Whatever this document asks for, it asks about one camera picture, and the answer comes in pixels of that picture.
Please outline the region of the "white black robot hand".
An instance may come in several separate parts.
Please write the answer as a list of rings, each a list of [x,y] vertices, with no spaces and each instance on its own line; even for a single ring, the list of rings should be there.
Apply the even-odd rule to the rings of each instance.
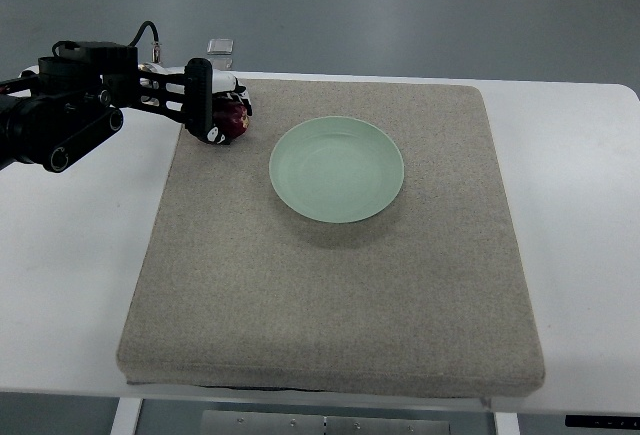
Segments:
[[[139,94],[133,107],[182,124],[204,143],[229,144],[249,126],[252,107],[246,87],[206,59],[172,69],[143,63],[138,75]]]

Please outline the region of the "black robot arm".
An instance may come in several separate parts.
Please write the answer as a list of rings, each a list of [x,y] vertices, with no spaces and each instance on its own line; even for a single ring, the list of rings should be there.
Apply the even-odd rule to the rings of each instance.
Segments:
[[[59,41],[35,70],[1,84],[1,165],[60,173],[115,135],[125,108],[164,116],[217,143],[212,81],[202,58],[165,74],[140,68],[136,42]]]

